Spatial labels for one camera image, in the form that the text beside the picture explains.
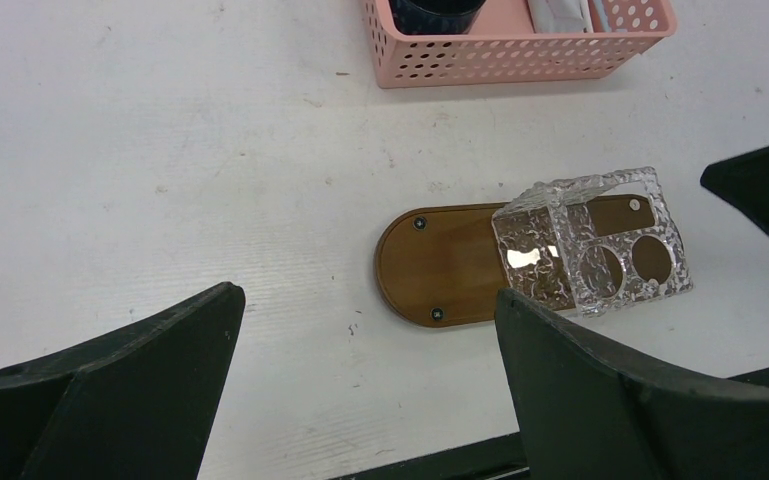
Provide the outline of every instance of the circular hole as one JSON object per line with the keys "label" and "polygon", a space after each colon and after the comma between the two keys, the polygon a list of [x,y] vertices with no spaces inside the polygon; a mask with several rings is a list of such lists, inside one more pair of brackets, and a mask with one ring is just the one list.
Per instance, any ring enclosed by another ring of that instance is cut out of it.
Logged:
{"label": "circular hole", "polygon": [[663,242],[649,235],[640,237],[631,247],[631,264],[643,280],[663,284],[673,271],[673,257]]}
{"label": "circular hole", "polygon": [[579,271],[587,289],[599,298],[613,297],[623,283],[620,261],[605,247],[588,248],[581,256]]}

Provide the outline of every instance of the dark blue mug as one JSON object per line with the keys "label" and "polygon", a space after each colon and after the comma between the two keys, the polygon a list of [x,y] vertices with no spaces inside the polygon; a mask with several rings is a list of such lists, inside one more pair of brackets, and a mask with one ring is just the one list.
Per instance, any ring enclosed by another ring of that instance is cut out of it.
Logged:
{"label": "dark blue mug", "polygon": [[457,35],[469,30],[484,1],[390,0],[390,9],[405,35]]}

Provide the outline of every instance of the wooden board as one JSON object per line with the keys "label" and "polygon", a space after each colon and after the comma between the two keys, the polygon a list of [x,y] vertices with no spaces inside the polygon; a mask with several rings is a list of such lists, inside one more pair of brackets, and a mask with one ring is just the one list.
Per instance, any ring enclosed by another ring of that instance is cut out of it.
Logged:
{"label": "wooden board", "polygon": [[[639,210],[629,208],[632,199],[640,202]],[[491,224],[493,213],[503,205],[420,208],[393,221],[375,251],[378,287],[390,308],[432,328],[492,320],[496,293],[508,286]],[[599,197],[587,207],[600,236],[654,223],[648,200],[637,195]],[[424,219],[424,228],[414,225],[417,218]],[[642,276],[669,275],[670,256],[659,244],[642,243],[640,250],[635,268]],[[608,267],[619,284],[619,264],[609,262]],[[435,313],[442,313],[442,319],[434,318]]]}

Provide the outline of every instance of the pink plastic basket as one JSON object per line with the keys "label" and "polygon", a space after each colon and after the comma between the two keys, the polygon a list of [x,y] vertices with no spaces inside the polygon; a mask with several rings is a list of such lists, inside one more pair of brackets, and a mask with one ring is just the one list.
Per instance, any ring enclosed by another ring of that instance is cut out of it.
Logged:
{"label": "pink plastic basket", "polygon": [[404,35],[389,0],[360,0],[381,88],[603,78],[676,30],[669,0],[590,0],[595,33],[537,34],[526,0],[487,0],[465,35]]}

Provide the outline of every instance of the white table surface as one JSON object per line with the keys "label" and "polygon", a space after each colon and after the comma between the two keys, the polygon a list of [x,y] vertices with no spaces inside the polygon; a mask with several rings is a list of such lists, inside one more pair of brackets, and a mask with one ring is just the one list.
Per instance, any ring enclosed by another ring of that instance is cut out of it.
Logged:
{"label": "white table surface", "polygon": [[493,324],[390,313],[378,236],[642,165],[696,289],[586,325],[708,374],[769,366],[769,239],[699,186],[769,144],[769,2],[674,7],[678,33],[603,81],[382,91],[356,0],[0,0],[0,367],[231,280],[249,303],[201,479],[507,434]]}

